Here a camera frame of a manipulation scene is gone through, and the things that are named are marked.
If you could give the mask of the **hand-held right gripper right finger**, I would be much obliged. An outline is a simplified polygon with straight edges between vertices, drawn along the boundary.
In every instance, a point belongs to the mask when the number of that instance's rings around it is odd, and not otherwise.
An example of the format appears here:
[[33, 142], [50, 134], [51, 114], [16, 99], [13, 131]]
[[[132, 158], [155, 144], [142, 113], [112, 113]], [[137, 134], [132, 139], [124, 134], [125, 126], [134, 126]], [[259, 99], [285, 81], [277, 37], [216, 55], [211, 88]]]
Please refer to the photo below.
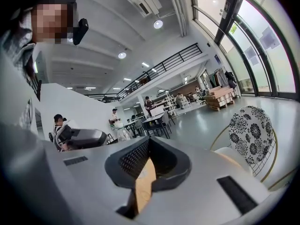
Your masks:
[[156, 137], [150, 138], [150, 159], [156, 173], [156, 180], [151, 184], [152, 192], [177, 188], [192, 169], [191, 160], [186, 153]]

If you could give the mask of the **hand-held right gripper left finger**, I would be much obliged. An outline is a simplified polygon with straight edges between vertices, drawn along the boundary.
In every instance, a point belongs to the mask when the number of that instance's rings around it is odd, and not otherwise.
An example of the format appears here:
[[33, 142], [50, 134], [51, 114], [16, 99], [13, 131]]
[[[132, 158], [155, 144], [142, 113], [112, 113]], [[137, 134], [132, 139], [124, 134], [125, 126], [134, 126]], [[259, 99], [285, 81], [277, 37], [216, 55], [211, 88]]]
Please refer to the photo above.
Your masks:
[[135, 181], [150, 156], [149, 139], [146, 136], [136, 142], [131, 142], [129, 146], [111, 154], [106, 159], [105, 171], [116, 186], [135, 188]]

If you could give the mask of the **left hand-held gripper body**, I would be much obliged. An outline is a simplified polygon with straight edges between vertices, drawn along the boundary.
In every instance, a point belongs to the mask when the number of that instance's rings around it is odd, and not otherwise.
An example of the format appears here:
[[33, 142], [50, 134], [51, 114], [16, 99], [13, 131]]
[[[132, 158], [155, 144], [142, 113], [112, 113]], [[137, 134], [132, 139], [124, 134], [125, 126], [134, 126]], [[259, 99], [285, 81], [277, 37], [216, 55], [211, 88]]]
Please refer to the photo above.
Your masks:
[[89, 149], [106, 145], [107, 134], [98, 129], [70, 129], [65, 132], [67, 144], [74, 149]]

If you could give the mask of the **round wooden table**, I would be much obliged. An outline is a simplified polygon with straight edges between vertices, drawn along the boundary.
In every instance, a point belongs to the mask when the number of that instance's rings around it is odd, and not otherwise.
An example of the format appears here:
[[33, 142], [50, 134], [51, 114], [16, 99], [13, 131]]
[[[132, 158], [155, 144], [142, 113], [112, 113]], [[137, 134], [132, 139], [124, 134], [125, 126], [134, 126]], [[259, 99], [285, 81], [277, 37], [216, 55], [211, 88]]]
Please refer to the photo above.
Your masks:
[[141, 173], [135, 181], [135, 197], [137, 213], [139, 214], [152, 196], [152, 182], [156, 180], [156, 171], [152, 160], [149, 158]]

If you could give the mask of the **clear water bottle green label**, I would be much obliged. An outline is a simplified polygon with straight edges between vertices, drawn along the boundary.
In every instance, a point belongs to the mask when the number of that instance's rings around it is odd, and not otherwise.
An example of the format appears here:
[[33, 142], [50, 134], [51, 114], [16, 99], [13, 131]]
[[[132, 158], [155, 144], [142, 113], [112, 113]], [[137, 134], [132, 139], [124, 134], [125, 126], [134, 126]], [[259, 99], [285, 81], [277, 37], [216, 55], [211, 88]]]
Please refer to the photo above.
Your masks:
[[126, 129], [122, 122], [115, 121], [113, 126], [117, 130], [117, 138], [119, 142], [128, 141], [132, 139], [130, 132]]

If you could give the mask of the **black tables and chairs group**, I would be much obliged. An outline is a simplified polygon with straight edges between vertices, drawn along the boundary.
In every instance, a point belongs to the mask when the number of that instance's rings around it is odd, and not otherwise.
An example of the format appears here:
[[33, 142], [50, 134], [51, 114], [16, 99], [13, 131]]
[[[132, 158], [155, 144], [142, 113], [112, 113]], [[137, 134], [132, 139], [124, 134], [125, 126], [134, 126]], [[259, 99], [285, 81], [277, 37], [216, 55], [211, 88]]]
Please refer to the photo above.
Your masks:
[[168, 111], [147, 119], [139, 119], [133, 122], [133, 132], [137, 132], [137, 135], [134, 135], [134, 137], [153, 135], [159, 137], [164, 136], [170, 139], [172, 124], [175, 125], [175, 122]]

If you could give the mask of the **white shelving unit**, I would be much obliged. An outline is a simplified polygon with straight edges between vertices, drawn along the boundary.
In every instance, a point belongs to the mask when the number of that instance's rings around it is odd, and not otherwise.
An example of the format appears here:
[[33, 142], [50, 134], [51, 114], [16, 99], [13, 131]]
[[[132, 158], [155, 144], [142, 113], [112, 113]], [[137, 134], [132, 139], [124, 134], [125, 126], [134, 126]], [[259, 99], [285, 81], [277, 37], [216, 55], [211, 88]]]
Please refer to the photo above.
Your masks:
[[153, 110], [157, 110], [157, 112], [152, 111], [152, 115], [158, 114], [162, 109], [164, 111], [168, 111], [171, 117], [176, 117], [177, 113], [177, 104], [175, 98], [169, 91], [163, 92], [159, 97], [152, 100], [154, 102]]

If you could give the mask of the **stack of flat cardboard boxes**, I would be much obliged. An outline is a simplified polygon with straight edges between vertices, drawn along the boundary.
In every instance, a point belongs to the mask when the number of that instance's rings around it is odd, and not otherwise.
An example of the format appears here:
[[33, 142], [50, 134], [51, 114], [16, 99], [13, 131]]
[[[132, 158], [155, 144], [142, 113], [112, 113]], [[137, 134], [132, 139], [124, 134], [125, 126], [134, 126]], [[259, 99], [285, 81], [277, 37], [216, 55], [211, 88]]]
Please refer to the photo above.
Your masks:
[[235, 104], [234, 89], [229, 86], [221, 87], [217, 86], [208, 91], [208, 94], [204, 96], [206, 105], [216, 111], [220, 111], [220, 108], [227, 107], [230, 104]]

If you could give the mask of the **black and white floral cushion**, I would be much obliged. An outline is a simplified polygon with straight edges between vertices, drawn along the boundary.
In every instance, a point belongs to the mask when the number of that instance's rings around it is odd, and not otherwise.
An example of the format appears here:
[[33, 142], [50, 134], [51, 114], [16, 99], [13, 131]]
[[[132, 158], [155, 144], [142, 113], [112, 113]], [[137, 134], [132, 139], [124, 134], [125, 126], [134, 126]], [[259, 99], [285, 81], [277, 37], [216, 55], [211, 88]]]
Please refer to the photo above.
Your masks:
[[252, 105], [239, 109], [231, 118], [229, 138], [232, 148], [249, 165], [261, 162], [273, 139], [273, 127], [268, 114]]

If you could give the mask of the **clothes rack with garments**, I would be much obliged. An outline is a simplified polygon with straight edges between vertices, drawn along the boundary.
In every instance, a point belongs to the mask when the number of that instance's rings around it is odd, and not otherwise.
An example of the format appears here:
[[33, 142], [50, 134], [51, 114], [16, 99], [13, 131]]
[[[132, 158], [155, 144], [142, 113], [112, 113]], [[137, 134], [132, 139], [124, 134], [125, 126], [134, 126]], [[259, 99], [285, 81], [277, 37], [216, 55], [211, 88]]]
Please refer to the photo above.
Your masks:
[[229, 86], [232, 89], [237, 87], [236, 79], [232, 72], [223, 71], [223, 69], [219, 68], [214, 71], [213, 74], [209, 75], [210, 82], [213, 87], [220, 86], [227, 87]]

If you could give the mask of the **black metal railing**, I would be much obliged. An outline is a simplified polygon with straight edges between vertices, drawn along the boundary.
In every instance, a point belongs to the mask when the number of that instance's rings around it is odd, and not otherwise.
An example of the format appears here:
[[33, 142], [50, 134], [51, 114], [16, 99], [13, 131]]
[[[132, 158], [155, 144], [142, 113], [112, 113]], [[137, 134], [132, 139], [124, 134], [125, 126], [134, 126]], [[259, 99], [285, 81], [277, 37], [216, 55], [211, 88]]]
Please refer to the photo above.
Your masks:
[[127, 97], [129, 94], [135, 90], [141, 88], [146, 83], [158, 78], [164, 73], [170, 71], [171, 69], [177, 67], [178, 65], [195, 58], [202, 54], [202, 51], [197, 43], [188, 46], [187, 48], [175, 53], [164, 61], [160, 62], [153, 68], [144, 71], [142, 75], [136, 78], [129, 85], [125, 86], [118, 93], [105, 93], [105, 94], [90, 94], [87, 97], [95, 99], [103, 103], [110, 103], [115, 101], [120, 101]]

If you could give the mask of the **person's checked shirt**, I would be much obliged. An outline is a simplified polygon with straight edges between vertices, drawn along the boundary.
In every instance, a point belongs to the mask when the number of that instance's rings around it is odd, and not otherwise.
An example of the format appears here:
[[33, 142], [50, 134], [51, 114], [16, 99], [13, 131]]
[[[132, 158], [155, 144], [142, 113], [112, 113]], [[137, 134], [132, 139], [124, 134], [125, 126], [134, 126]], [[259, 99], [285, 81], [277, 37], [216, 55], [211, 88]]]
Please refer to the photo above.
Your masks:
[[32, 79], [35, 75], [32, 55], [36, 46], [32, 41], [32, 30], [19, 28], [15, 33], [7, 31], [0, 41], [4, 53], [18, 72], [25, 79]]

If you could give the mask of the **white ceiling pipes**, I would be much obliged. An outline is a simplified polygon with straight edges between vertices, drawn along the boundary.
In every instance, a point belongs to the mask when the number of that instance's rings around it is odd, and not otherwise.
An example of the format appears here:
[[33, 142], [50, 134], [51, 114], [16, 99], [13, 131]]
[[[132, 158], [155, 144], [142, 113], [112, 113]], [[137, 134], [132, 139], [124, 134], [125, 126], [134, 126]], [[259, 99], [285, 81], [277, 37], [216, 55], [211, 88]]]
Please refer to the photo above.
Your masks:
[[179, 22], [179, 27], [180, 27], [180, 35], [181, 37], [185, 37], [187, 35], [187, 27], [186, 27], [186, 21], [183, 13], [183, 9], [181, 6], [180, 0], [171, 0], [174, 11], [176, 13], [178, 22]]

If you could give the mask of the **dark-framed glass window wall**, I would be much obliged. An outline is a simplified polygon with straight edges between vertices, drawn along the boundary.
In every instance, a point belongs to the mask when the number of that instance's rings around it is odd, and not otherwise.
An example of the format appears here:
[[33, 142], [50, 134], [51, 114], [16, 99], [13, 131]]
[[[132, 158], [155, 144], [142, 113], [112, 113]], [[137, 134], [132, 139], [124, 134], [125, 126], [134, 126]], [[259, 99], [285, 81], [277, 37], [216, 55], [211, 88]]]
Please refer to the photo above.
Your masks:
[[242, 94], [300, 101], [300, 36], [283, 0], [191, 0]]

